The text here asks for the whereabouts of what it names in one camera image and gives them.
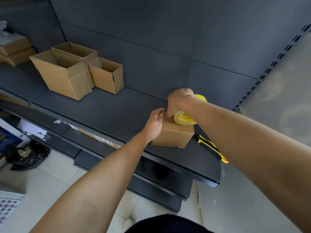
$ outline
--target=right hand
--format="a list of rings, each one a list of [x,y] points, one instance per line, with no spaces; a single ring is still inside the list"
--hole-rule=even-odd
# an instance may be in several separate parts
[[[192,97],[193,91],[189,88],[175,90],[168,97],[167,116],[172,117],[181,111],[180,102],[186,97]]]

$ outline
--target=wall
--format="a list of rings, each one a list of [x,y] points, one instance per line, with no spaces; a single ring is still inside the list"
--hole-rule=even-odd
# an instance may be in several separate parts
[[[243,103],[247,116],[311,145],[311,33]],[[220,185],[197,183],[203,225],[220,232],[300,232],[242,173],[223,165]]]

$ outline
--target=cardboard box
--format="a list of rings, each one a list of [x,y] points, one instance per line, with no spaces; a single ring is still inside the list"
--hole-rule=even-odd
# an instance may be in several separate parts
[[[151,142],[151,145],[171,146],[185,148],[194,134],[193,125],[179,125],[174,121],[174,117],[167,117],[163,112],[164,120],[159,136]]]
[[[115,148],[115,149],[119,149],[119,148],[121,147],[121,146],[119,146],[119,145],[117,145],[117,144],[115,144],[115,143],[113,143],[113,142],[111,142],[111,141],[108,141],[108,140],[106,140],[106,139],[104,139],[104,138],[101,138],[101,137],[99,137],[99,136],[96,136],[96,135],[94,135],[93,133],[87,132],[87,131],[85,131],[85,130],[83,130],[83,129],[81,129],[81,128],[78,128],[78,127],[74,126],[74,125],[71,125],[71,124],[69,124],[69,125],[70,125],[73,129],[76,129],[76,130],[78,130],[78,131],[80,131],[80,132],[82,132],[82,133],[84,133],[84,134],[86,134],[86,135],[88,135],[88,136],[90,136],[90,137],[92,137],[92,138],[98,140],[98,141],[101,141],[102,143],[105,143],[106,145],[109,145],[109,146],[111,146],[111,147],[113,147],[113,148]]]
[[[115,95],[124,87],[122,65],[98,57],[89,63],[89,68],[96,87]]]
[[[66,43],[59,44],[57,46],[53,46],[51,49],[53,51],[56,51],[56,52],[59,52],[65,55],[69,55],[79,60],[83,60],[85,67],[86,67],[90,85],[92,88],[95,86],[88,64],[89,62],[91,62],[92,60],[98,57],[98,53],[96,50],[92,50],[90,48],[80,46],[78,44],[70,43],[70,42],[66,42]]]
[[[31,108],[30,105],[28,105],[28,104],[23,104],[22,102],[19,102],[19,101],[15,100],[15,99],[13,99],[13,98],[11,98],[11,97],[8,97],[8,96],[6,96],[5,94],[2,94],[2,93],[0,93],[0,99],[1,99],[1,100],[4,100],[4,101],[12,102],[12,103],[14,103],[14,104],[23,105],[23,106],[26,106],[26,107]]]
[[[92,91],[82,60],[52,50],[30,58],[51,91],[75,100]]]
[[[2,59],[2,61],[7,62],[12,66],[18,66],[21,63],[29,61],[29,57],[35,54],[37,54],[36,50],[30,47],[13,55],[4,55],[0,53],[0,58]]]
[[[12,55],[29,47],[32,47],[32,44],[27,37],[23,36],[11,43],[0,45],[0,53],[4,55]]]

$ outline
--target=yellow tape roll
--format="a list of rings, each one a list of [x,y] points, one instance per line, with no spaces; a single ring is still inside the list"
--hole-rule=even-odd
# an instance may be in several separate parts
[[[204,96],[201,96],[201,95],[194,95],[196,98],[202,100],[202,101],[205,101],[207,102],[206,98]],[[196,122],[193,120],[193,118],[191,118],[189,116],[189,114],[185,114],[184,112],[179,112],[177,114],[174,114],[174,121],[177,123],[177,124],[180,124],[180,125],[194,125],[196,124]]]

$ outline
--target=black plastic bag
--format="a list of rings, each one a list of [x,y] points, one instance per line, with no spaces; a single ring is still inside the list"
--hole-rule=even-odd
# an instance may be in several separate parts
[[[23,171],[38,167],[50,152],[50,148],[36,141],[31,141],[22,149],[7,146],[4,155],[6,161],[13,164],[10,170]]]

